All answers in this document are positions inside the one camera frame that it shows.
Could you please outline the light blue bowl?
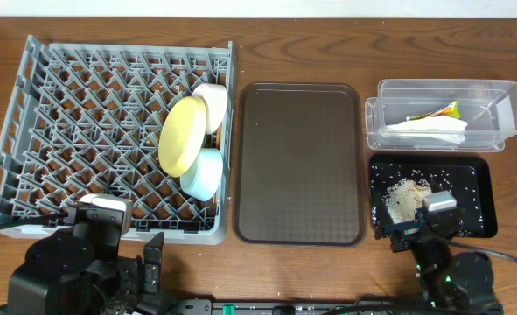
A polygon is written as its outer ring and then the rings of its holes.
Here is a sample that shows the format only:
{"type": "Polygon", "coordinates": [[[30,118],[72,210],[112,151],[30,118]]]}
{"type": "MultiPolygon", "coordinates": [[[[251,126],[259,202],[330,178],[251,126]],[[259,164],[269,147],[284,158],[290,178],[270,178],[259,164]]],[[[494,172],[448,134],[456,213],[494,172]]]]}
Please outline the light blue bowl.
{"type": "Polygon", "coordinates": [[[202,148],[191,167],[180,176],[182,190],[201,201],[217,192],[223,172],[223,157],[216,148],[202,148]]]}

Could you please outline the yellow round plate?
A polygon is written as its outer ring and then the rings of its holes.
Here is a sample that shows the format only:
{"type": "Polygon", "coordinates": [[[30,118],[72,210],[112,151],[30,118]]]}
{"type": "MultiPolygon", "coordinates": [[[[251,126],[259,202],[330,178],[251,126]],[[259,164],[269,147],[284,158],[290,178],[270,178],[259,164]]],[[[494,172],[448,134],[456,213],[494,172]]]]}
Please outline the yellow round plate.
{"type": "Polygon", "coordinates": [[[158,142],[158,161],[172,177],[180,177],[197,157],[206,134],[206,104],[195,96],[177,102],[165,119],[158,142]]]}

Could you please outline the white paper napkin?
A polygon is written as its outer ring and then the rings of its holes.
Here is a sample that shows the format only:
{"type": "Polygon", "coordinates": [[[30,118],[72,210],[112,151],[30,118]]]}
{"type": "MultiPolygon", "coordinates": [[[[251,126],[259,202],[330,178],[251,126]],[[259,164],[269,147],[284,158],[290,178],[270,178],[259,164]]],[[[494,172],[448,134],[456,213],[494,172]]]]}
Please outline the white paper napkin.
{"type": "Polygon", "coordinates": [[[468,123],[463,120],[442,115],[390,124],[377,134],[381,137],[431,138],[461,144],[465,140],[467,125],[468,123]]]}

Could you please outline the yellow green wrapper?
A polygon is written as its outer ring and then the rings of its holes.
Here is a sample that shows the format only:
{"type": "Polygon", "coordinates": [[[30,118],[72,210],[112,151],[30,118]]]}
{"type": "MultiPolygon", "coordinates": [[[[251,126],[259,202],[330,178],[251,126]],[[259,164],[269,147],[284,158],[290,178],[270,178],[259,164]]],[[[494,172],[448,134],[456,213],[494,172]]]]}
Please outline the yellow green wrapper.
{"type": "Polygon", "coordinates": [[[436,117],[436,116],[448,116],[452,118],[459,119],[461,114],[458,109],[458,100],[452,101],[447,105],[443,105],[441,108],[431,111],[426,114],[416,115],[416,116],[407,116],[407,121],[420,120],[428,117],[436,117]]]}

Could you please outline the pink rice bowl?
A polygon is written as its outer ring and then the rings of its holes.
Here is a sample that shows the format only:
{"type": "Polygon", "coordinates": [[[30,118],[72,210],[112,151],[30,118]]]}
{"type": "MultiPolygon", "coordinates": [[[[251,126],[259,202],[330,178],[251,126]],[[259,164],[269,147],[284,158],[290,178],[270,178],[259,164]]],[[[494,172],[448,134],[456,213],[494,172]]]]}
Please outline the pink rice bowl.
{"type": "Polygon", "coordinates": [[[192,96],[201,98],[206,104],[206,133],[213,134],[227,112],[227,88],[219,84],[201,83],[193,90],[192,96]]]}

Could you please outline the wooden chopstick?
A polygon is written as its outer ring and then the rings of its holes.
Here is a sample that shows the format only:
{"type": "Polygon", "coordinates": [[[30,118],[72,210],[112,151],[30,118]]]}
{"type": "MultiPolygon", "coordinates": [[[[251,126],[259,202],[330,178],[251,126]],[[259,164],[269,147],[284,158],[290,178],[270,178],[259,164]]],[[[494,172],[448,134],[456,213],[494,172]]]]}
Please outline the wooden chopstick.
{"type": "Polygon", "coordinates": [[[216,140],[216,148],[217,148],[217,149],[220,149],[220,144],[221,144],[221,130],[222,130],[222,127],[220,126],[220,127],[215,131],[215,140],[216,140]]]}

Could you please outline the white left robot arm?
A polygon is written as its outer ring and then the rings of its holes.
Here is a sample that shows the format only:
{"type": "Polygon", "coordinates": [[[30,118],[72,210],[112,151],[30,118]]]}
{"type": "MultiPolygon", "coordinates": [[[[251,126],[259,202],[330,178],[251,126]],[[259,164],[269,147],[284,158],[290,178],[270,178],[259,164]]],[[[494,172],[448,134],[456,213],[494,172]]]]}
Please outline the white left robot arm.
{"type": "Polygon", "coordinates": [[[101,260],[98,248],[73,234],[36,241],[10,277],[0,314],[176,314],[177,299],[161,290],[163,245],[159,233],[142,256],[101,260]]]}

